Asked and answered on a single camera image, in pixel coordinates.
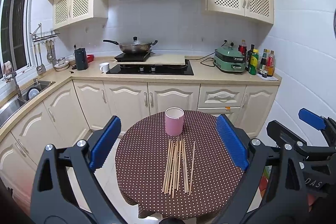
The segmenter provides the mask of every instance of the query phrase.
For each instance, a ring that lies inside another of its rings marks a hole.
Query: countertop
[[[86,70],[72,70],[69,67],[67,70],[56,72],[51,69],[45,73],[45,76],[39,80],[54,81],[51,85],[36,97],[27,102],[19,109],[1,128],[0,141],[10,132],[10,130],[34,107],[36,107],[45,98],[51,95],[55,90],[65,85],[71,80],[95,80],[95,81],[129,81],[129,82],[149,82],[149,83],[180,83],[180,84],[212,84],[212,85],[275,85],[279,86],[281,77],[274,74],[279,79],[278,81],[263,80],[257,75],[250,75],[248,72],[242,74],[229,74],[221,72],[216,67],[208,67],[200,64],[199,61],[190,61],[194,75],[111,75],[101,73],[99,64],[109,62],[110,68],[116,64],[114,58],[99,58],[89,63]]]

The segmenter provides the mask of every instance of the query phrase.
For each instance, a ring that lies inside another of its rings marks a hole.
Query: wok
[[[143,53],[143,52],[148,52],[149,49],[151,48],[151,46],[155,45],[158,41],[155,40],[154,43],[153,42],[140,43],[137,40],[137,37],[133,37],[133,42],[132,43],[130,43],[130,42],[118,43],[116,41],[108,40],[108,39],[104,39],[103,42],[109,42],[109,43],[113,43],[115,45],[118,45],[120,50],[124,53],[139,54],[139,53]]]

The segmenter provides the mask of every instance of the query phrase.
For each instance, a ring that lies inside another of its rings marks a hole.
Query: gas stove
[[[106,74],[127,75],[194,75],[190,61],[185,60],[185,65],[128,65],[118,64]]]

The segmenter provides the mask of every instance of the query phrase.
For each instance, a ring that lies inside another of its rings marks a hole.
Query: blue gripper pad
[[[110,120],[103,130],[103,134],[100,136],[93,149],[91,149],[89,167],[93,172],[103,166],[112,146],[120,134],[121,121],[119,117],[114,116],[114,119],[112,121]]]
[[[222,115],[217,118],[217,131],[235,165],[245,171],[249,166],[247,150],[236,135],[233,125]]]
[[[325,130],[326,128],[324,120],[320,116],[317,116],[315,113],[309,111],[308,109],[300,109],[299,118],[300,120],[304,121],[305,123],[309,124],[311,127],[317,130]]]

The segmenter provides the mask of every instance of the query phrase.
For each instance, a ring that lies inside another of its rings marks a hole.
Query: polka dot tablecloth
[[[165,132],[165,113],[142,119],[121,139],[115,156],[118,186],[125,201],[139,204],[139,218],[153,213],[180,219],[199,217],[218,211],[229,200],[243,171],[235,167],[216,130],[216,117],[198,111],[184,112],[184,128],[190,181],[193,145],[196,141],[193,188],[184,193],[182,164],[179,190],[174,198],[161,192],[169,139]]]

